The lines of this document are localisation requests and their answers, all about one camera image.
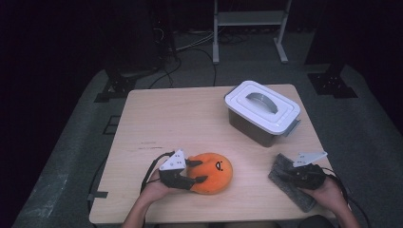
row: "dark background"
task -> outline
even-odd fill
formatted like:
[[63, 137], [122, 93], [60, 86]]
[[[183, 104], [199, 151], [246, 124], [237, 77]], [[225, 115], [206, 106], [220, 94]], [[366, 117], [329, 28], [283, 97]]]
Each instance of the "dark background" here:
[[[221, 9], [231, 2], [222, 0]], [[279, 0], [235, 3], [238, 10], [283, 6]], [[86, 85], [105, 63], [112, 59], [134, 70], [160, 66], [164, 52], [155, 46], [152, 28], [166, 28], [163, 4], [160, 0], [0, 2], [1, 227], [14, 222]], [[287, 25], [291, 31], [317, 28], [307, 63], [342, 58], [364, 76], [400, 131], [401, 5], [401, 1], [294, 0]], [[212, 0], [173, 1], [173, 11], [174, 30], [213, 26]]]

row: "plastic storage container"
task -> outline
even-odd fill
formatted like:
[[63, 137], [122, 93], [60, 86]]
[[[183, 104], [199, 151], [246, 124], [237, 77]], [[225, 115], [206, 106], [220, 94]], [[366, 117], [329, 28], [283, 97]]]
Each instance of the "plastic storage container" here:
[[245, 81], [225, 95], [229, 123], [262, 146], [288, 136], [299, 124], [299, 105], [272, 89]]

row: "gray object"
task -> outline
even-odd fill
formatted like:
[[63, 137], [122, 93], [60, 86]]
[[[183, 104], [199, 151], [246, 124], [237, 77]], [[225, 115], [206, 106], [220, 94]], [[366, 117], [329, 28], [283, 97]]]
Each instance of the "gray object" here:
[[316, 201], [311, 196], [297, 189], [291, 182], [283, 181], [279, 176], [283, 170], [292, 169], [293, 161], [282, 154], [278, 154], [273, 164], [269, 179], [275, 183], [303, 212], [309, 212], [316, 205]]
[[297, 103], [253, 81], [242, 82], [224, 100], [229, 123], [265, 147], [276, 136], [287, 137], [299, 124]]

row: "person's right hand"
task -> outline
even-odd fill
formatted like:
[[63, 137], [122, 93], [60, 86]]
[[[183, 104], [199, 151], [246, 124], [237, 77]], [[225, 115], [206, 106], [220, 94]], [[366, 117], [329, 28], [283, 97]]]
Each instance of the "person's right hand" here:
[[348, 207], [347, 202], [341, 193], [341, 189], [331, 178], [326, 178], [325, 182], [323, 182], [323, 184], [316, 190], [300, 190], [313, 197], [317, 203], [334, 213], [337, 213], [340, 210], [345, 210], [346, 207]]

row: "gray carpet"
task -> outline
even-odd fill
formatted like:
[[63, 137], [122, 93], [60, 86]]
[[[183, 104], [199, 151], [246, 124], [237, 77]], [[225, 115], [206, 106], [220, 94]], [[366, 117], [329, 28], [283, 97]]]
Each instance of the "gray carpet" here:
[[[249, 35], [237, 45], [220, 46], [221, 62], [216, 66], [216, 86], [236, 86], [245, 80], [260, 84], [292, 84], [308, 111], [329, 160], [348, 186], [352, 197], [365, 210], [373, 227], [400, 227], [403, 224], [403, 139], [383, 111], [362, 76], [345, 66], [341, 77], [358, 98], [335, 99], [317, 95], [307, 77], [327, 66], [305, 66], [304, 60], [313, 33], [286, 32], [284, 48], [289, 63], [283, 65], [273, 44], [275, 33]], [[177, 46], [200, 39], [178, 34]], [[197, 48], [211, 54], [211, 44]], [[199, 50], [179, 53], [181, 67], [171, 73], [174, 87], [212, 86], [215, 70], [209, 57]], [[170, 58], [166, 70], [179, 62]], [[148, 88], [160, 72], [142, 78], [136, 89]], [[87, 86], [66, 128], [56, 144], [40, 179], [14, 227], [92, 227], [88, 221], [87, 196], [96, 190], [102, 163], [113, 141], [104, 134], [109, 118], [120, 115], [125, 99], [94, 103], [106, 85], [99, 72]], [[167, 77], [153, 88], [170, 87]], [[98, 167], [101, 170], [94, 176]], [[364, 218], [353, 207], [360, 223]], [[298, 221], [279, 221], [283, 228], [297, 227]], [[99, 227], [119, 227], [107, 225]]]

